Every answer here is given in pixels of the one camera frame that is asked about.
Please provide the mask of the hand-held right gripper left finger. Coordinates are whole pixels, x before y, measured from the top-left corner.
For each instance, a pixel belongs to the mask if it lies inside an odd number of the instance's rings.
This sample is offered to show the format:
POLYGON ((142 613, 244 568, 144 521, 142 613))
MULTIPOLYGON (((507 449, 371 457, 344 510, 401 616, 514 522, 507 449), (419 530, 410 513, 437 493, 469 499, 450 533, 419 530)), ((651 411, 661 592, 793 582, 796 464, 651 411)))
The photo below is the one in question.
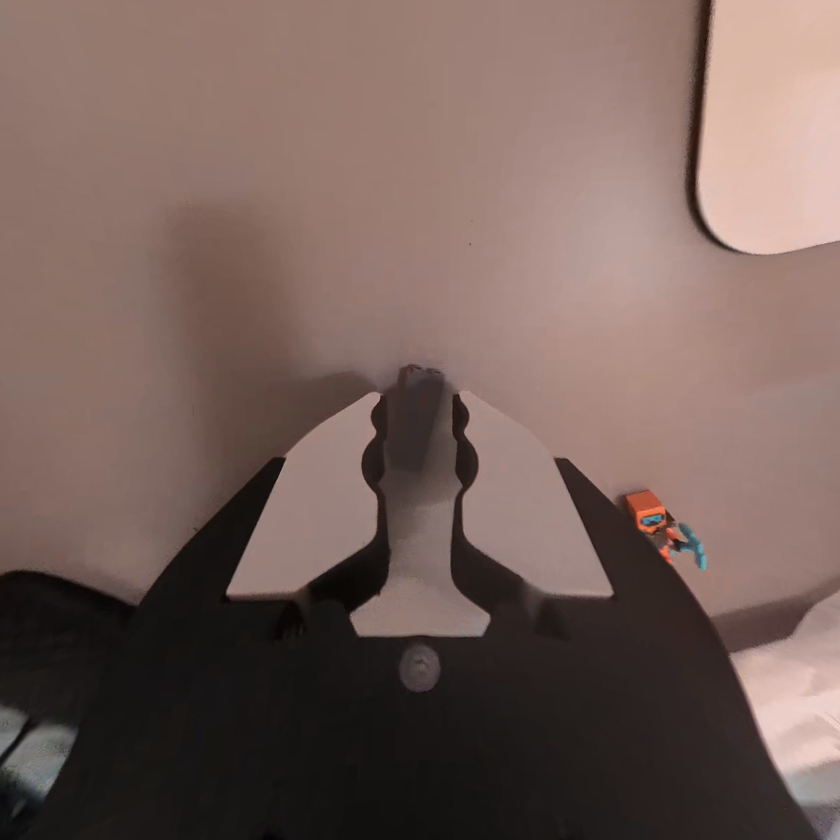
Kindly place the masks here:
POLYGON ((232 602, 336 601, 352 613, 389 574, 387 404, 369 392, 298 441, 226 590, 232 602))

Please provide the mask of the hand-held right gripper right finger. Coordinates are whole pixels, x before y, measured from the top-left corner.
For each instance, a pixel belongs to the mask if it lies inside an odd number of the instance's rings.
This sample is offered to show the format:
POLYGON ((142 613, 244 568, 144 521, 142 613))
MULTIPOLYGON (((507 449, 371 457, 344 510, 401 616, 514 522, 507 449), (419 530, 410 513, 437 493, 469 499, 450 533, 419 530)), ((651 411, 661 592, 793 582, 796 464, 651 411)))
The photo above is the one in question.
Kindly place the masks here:
POLYGON ((450 569, 488 615, 553 599, 607 602, 614 590, 549 449, 477 395, 453 396, 455 501, 450 569))

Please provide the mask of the long grey toy brick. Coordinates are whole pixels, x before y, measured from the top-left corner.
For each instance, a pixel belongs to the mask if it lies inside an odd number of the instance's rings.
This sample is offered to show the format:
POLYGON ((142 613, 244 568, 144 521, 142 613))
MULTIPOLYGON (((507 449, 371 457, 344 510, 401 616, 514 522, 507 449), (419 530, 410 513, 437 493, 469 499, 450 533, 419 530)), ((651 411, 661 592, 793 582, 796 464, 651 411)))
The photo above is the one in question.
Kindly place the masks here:
POLYGON ((386 393, 390 467, 409 473, 424 469, 444 391, 445 375, 437 368, 409 364, 399 370, 386 393))

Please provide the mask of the grey desk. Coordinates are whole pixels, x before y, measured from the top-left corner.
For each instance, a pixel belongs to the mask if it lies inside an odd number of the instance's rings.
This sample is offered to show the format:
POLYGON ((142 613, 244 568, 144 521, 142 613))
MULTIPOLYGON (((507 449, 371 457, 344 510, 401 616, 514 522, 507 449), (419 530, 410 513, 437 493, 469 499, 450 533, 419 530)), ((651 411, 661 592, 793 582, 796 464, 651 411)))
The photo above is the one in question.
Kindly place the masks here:
POLYGON ((405 364, 649 487, 733 646, 838 587, 838 245, 689 177, 709 2, 2 2, 2 571, 137 600, 405 364))

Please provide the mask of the orange toy minifigure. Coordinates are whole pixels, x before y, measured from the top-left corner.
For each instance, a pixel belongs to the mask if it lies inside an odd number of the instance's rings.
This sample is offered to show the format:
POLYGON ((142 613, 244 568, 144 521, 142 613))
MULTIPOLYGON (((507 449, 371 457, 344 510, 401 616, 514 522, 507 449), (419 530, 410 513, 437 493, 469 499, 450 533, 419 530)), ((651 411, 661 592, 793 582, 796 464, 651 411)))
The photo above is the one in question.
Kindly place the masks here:
POLYGON ((695 531, 677 521, 651 490, 638 490, 621 496, 621 506, 633 519, 635 528, 654 545, 661 557, 673 564, 682 553, 692 555, 699 571, 708 567, 707 553, 695 531))

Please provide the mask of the white plastic bag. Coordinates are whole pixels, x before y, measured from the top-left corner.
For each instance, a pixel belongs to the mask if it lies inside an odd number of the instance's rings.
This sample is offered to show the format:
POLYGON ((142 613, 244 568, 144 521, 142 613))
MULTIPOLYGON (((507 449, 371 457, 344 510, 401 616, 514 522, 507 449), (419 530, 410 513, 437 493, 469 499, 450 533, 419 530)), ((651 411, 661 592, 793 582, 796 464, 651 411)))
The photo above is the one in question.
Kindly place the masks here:
POLYGON ((839 799, 839 593, 792 635, 733 654, 764 745, 802 805, 839 799))

